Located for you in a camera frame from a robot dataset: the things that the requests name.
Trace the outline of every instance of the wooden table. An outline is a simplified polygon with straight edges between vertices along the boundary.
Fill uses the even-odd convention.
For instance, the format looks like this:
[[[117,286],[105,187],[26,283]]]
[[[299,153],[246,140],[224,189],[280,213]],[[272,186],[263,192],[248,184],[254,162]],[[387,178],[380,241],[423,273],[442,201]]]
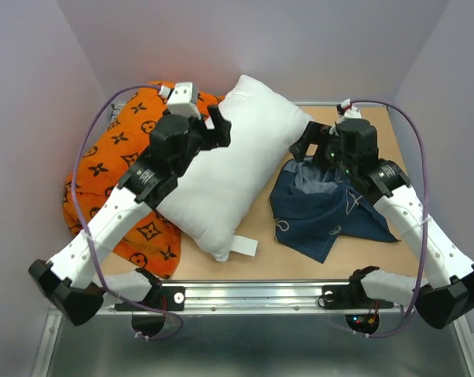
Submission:
[[[303,107],[305,112],[321,123],[334,124],[338,119],[334,107]],[[404,162],[387,110],[361,108],[362,116],[378,130],[380,155],[399,164]],[[291,159],[287,155],[283,163]],[[238,227],[236,234],[259,241],[255,257],[230,253],[227,262],[217,262],[210,254],[201,251],[187,235],[182,236],[182,256],[174,280],[282,280],[282,279],[345,279],[356,269],[377,265],[390,273],[416,276],[417,259],[403,243],[381,243],[340,236],[324,263],[281,245],[274,240],[275,221],[269,196],[280,167],[265,189],[253,203],[251,210]],[[126,273],[135,268],[130,262],[114,254],[103,264],[106,273]]]

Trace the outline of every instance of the white tag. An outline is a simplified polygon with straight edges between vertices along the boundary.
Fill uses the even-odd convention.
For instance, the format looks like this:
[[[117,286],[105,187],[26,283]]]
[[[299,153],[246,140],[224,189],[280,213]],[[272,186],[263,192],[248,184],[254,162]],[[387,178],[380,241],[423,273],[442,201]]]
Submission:
[[[233,242],[231,243],[230,250],[254,257],[257,248],[258,241],[252,240],[247,237],[233,236]]]

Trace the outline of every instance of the white wall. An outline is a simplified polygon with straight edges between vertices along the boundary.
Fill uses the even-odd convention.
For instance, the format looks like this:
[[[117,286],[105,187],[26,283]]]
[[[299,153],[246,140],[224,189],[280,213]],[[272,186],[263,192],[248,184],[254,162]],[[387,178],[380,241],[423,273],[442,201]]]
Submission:
[[[432,213],[474,259],[474,0],[450,2],[395,103],[423,134]],[[410,176],[421,182],[417,145],[409,127],[394,118]],[[474,311],[468,318],[474,329]]]
[[[147,79],[391,99],[447,0],[58,0],[107,94]]]
[[[102,102],[55,1],[0,1],[0,377],[30,375],[47,301],[28,266],[69,238],[64,179]]]

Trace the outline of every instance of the pillow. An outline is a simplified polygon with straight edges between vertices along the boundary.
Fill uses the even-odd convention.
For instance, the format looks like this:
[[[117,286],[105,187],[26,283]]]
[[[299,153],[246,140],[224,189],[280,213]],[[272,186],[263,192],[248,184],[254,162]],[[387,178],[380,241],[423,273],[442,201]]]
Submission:
[[[172,82],[151,82],[170,88]],[[200,93],[197,107],[207,117],[207,106],[221,98]],[[149,133],[167,108],[155,90],[140,89],[79,163],[77,193],[89,221],[104,205],[119,178],[149,143]],[[81,230],[71,197],[70,174],[64,189],[64,217],[75,236]],[[140,220],[116,245],[114,253],[151,273],[169,278],[181,257],[181,232],[157,211]]]
[[[246,75],[219,109],[232,123],[230,146],[200,152],[157,210],[224,262],[235,229],[312,118]]]

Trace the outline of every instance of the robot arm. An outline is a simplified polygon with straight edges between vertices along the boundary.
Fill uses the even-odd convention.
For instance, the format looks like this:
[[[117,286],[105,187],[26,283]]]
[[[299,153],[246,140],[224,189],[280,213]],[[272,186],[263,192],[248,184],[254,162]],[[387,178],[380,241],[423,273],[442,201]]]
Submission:
[[[201,150],[230,144],[231,123],[217,106],[209,106],[214,128],[208,129],[197,110],[197,88],[178,83],[173,90],[162,86],[167,110],[149,135],[149,146],[120,178],[89,228],[100,264],[127,232],[177,187],[193,158]],[[94,279],[95,264],[87,234],[80,232],[47,262],[36,260],[29,273],[41,292],[74,325],[87,322],[103,305],[116,299]],[[158,279],[144,269],[123,276],[108,276],[108,286],[135,302],[143,302],[157,288]]]
[[[313,161],[338,168],[351,184],[385,216],[412,252],[421,256],[422,225],[428,222],[424,271],[416,309],[434,328],[446,325],[474,308],[474,262],[463,254],[431,216],[422,219],[422,203],[410,179],[396,163],[378,156],[377,130],[362,119],[349,100],[338,105],[340,121],[334,126],[310,122],[291,148],[303,159],[310,144],[317,145]],[[326,287],[326,309],[357,309],[372,300],[408,306],[416,279],[386,273],[377,267],[356,271],[345,286]]]

